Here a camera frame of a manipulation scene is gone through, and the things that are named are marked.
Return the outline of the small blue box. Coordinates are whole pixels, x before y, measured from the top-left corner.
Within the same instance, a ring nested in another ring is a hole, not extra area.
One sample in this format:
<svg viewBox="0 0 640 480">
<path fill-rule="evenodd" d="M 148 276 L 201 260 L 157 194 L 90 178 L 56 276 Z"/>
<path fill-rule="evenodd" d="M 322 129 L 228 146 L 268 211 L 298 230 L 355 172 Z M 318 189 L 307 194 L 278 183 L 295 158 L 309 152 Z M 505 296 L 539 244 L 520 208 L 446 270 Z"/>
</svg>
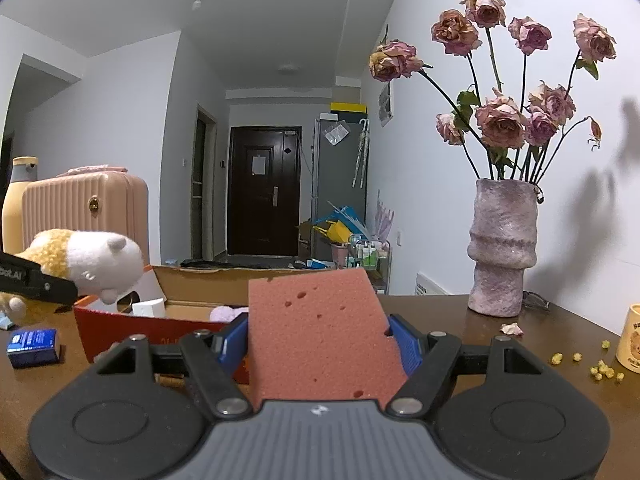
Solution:
<svg viewBox="0 0 640 480">
<path fill-rule="evenodd" d="M 60 362 L 60 342 L 54 328 L 22 330 L 6 345 L 6 356 L 13 368 L 36 367 Z"/>
</svg>

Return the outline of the dark entrance door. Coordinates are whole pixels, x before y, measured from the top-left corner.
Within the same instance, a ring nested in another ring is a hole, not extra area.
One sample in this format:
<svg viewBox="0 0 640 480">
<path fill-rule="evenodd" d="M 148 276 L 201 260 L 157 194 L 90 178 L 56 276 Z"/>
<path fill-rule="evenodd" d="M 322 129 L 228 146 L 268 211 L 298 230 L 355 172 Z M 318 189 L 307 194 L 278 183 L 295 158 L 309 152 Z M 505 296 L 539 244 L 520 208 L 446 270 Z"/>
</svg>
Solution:
<svg viewBox="0 0 640 480">
<path fill-rule="evenodd" d="M 300 127 L 231 129 L 227 250 L 234 256 L 297 254 Z"/>
</svg>

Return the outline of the grey refrigerator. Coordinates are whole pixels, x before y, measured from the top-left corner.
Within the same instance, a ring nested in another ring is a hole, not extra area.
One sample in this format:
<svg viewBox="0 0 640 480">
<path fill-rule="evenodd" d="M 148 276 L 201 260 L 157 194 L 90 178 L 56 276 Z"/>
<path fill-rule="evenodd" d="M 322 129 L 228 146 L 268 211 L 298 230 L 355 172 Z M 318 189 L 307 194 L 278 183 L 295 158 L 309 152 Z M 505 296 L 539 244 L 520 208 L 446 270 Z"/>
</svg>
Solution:
<svg viewBox="0 0 640 480">
<path fill-rule="evenodd" d="M 355 175 L 360 133 L 364 120 L 362 113 L 338 112 L 337 120 L 319 118 L 314 126 L 312 150 L 311 223 L 334 213 L 333 206 L 352 208 L 360 220 L 366 218 L 367 187 L 352 186 Z M 333 145 L 326 133 L 343 126 L 346 136 Z"/>
</svg>

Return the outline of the white yellow plush toy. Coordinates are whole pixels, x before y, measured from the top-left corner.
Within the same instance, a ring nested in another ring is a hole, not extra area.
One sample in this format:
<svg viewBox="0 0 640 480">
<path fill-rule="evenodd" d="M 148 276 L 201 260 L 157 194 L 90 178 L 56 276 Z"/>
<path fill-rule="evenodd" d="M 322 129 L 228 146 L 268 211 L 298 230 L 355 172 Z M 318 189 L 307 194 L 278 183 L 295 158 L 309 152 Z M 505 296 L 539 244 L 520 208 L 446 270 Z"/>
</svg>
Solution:
<svg viewBox="0 0 640 480">
<path fill-rule="evenodd" d="M 97 296 L 104 304 L 129 292 L 144 271 L 139 245 L 111 232 L 42 231 L 17 257 L 35 263 L 47 280 L 70 281 L 79 296 Z"/>
</svg>

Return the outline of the white foam wedge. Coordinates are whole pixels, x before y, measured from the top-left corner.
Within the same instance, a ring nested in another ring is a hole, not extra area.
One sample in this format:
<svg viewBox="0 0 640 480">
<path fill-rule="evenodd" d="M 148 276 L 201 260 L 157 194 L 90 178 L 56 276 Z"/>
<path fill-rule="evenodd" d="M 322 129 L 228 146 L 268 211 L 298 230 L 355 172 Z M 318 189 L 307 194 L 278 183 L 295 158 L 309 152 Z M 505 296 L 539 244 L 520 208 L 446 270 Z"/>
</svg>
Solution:
<svg viewBox="0 0 640 480">
<path fill-rule="evenodd" d="M 139 318 L 164 318 L 166 316 L 165 300 L 163 298 L 134 302 L 131 314 Z"/>
</svg>

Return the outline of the pink textured vase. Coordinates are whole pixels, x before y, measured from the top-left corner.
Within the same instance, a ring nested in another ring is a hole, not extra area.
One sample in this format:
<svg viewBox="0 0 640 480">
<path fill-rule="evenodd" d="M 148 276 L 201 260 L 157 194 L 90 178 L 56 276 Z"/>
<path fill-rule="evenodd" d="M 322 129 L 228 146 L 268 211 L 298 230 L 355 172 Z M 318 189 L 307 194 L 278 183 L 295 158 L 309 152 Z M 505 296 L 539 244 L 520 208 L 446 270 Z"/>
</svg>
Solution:
<svg viewBox="0 0 640 480">
<path fill-rule="evenodd" d="M 537 262 L 536 188 L 521 180 L 476 181 L 468 256 L 475 262 L 468 307 L 515 318 L 523 303 L 524 273 Z"/>
</svg>

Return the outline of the beige water bottle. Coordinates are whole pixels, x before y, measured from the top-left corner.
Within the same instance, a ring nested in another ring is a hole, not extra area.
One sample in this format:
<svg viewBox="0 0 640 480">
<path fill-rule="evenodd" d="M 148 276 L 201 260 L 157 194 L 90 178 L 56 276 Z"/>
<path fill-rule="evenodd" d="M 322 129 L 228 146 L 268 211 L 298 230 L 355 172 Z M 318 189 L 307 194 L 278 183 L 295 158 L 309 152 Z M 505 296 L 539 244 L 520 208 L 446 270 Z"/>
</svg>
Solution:
<svg viewBox="0 0 640 480">
<path fill-rule="evenodd" d="M 2 206 L 3 251 L 16 255 L 23 250 L 23 206 L 26 188 L 38 179 L 38 158 L 20 156 L 13 159 L 10 184 Z"/>
</svg>

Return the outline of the beige printed mug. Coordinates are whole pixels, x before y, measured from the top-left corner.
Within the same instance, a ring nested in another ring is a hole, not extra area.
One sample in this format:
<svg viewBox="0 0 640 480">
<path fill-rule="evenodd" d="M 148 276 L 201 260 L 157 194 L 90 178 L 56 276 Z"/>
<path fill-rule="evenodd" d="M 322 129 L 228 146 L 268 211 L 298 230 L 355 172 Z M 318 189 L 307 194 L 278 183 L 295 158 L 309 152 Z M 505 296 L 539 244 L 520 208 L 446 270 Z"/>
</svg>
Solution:
<svg viewBox="0 0 640 480">
<path fill-rule="evenodd" d="M 618 342 L 616 359 L 627 370 L 640 373 L 640 304 L 629 307 Z"/>
</svg>

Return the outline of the yellow box on refrigerator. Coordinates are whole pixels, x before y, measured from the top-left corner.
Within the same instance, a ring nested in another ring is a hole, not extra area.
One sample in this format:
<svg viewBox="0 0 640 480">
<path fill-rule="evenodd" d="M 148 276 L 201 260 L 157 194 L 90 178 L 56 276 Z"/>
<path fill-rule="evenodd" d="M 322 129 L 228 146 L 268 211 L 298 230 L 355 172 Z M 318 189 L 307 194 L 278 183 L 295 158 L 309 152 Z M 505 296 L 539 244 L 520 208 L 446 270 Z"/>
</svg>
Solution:
<svg viewBox="0 0 640 480">
<path fill-rule="evenodd" d="M 331 102 L 330 111 L 335 114 L 337 113 L 367 114 L 368 108 L 364 104 L 359 104 L 359 103 Z"/>
</svg>

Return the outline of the pink ribbed suitcase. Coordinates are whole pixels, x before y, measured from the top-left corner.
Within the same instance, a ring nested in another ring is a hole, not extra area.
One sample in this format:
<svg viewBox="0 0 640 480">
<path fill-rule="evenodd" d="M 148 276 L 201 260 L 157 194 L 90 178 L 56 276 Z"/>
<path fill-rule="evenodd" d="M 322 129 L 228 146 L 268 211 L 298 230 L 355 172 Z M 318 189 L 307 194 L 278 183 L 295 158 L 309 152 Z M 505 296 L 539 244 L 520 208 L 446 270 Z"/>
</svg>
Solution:
<svg viewBox="0 0 640 480">
<path fill-rule="evenodd" d="M 68 229 L 125 235 L 149 254 L 149 191 L 124 170 L 78 171 L 27 185 L 22 197 L 23 244 L 41 231 Z"/>
</svg>

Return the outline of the lilac fluffy plush tube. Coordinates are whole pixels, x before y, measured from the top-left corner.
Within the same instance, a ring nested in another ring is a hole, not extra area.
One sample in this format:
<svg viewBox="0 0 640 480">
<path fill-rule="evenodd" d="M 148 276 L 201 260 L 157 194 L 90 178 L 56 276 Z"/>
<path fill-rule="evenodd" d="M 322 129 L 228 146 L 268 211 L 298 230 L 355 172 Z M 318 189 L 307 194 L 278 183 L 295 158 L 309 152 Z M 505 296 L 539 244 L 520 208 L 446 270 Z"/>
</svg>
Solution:
<svg viewBox="0 0 640 480">
<path fill-rule="evenodd" d="M 209 312 L 209 322 L 229 324 L 239 315 L 247 313 L 248 307 L 217 306 Z"/>
</svg>

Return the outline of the red cardboard pumpkin box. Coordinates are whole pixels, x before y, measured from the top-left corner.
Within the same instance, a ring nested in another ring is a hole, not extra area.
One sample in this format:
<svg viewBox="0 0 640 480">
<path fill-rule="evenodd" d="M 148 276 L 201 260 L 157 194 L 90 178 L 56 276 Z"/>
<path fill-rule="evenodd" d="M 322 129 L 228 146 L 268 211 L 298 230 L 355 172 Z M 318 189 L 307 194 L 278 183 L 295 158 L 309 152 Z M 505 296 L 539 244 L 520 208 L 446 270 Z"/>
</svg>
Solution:
<svg viewBox="0 0 640 480">
<path fill-rule="evenodd" d="M 82 346 L 92 362 L 98 354 L 128 336 L 142 334 L 152 344 L 175 344 L 198 328 L 219 332 L 226 326 L 209 322 L 217 306 L 248 305 L 248 283 L 258 278 L 302 275 L 292 269 L 194 270 L 170 266 L 147 266 L 142 278 L 114 304 L 87 296 L 74 304 L 74 315 Z M 134 302 L 163 298 L 164 318 L 139 318 L 131 314 Z"/>
</svg>

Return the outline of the dried pink rose bouquet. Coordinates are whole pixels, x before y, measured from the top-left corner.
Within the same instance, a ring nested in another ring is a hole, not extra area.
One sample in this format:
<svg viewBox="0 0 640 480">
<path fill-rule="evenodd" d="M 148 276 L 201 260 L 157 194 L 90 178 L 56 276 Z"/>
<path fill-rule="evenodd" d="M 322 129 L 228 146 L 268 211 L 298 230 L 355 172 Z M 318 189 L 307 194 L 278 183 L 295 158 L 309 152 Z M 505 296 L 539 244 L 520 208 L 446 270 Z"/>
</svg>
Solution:
<svg viewBox="0 0 640 480">
<path fill-rule="evenodd" d="M 504 0 L 461 0 L 457 8 L 439 14 L 431 27 L 431 38 L 446 54 L 469 64 L 478 49 L 488 47 L 490 66 L 496 72 L 499 67 L 492 32 L 497 27 L 508 31 L 524 61 L 547 50 L 552 38 L 547 26 L 529 16 L 508 18 Z M 416 46 L 390 36 L 381 39 L 368 59 L 371 77 L 382 84 L 414 75 L 424 78 L 450 106 L 449 112 L 435 118 L 440 138 L 459 148 L 465 148 L 469 138 L 477 140 L 492 180 L 539 184 L 567 136 L 582 124 L 590 128 L 590 148 L 600 148 L 601 126 L 592 116 L 577 118 L 570 82 L 554 87 L 541 82 L 533 89 L 522 82 L 520 95 L 512 98 L 501 79 L 484 94 L 480 81 L 474 78 L 468 88 L 450 96 L 431 76 L 432 68 L 420 59 Z"/>
</svg>

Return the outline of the fallen rose petal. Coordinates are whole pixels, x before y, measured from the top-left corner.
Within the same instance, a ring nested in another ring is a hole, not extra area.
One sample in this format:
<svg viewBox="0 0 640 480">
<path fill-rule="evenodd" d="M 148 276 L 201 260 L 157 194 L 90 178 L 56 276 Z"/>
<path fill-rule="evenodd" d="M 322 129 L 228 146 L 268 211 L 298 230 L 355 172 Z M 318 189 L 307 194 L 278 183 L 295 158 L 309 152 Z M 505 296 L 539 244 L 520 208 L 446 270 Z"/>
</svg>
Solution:
<svg viewBox="0 0 640 480">
<path fill-rule="evenodd" d="M 514 322 L 511 324 L 502 324 L 501 325 L 501 333 L 506 336 L 522 336 L 524 334 L 524 330 L 518 325 L 518 322 Z"/>
</svg>

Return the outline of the pink sponge block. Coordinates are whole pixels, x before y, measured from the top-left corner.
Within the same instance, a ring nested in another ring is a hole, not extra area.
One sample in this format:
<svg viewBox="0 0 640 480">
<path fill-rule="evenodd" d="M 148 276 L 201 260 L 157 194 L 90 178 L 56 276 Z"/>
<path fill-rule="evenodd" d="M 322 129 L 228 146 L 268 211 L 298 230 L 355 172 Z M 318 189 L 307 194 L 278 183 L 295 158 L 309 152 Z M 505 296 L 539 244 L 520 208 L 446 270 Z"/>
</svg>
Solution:
<svg viewBox="0 0 640 480">
<path fill-rule="evenodd" d="M 361 269 L 250 281 L 250 400 L 386 404 L 407 380 L 389 329 Z"/>
</svg>

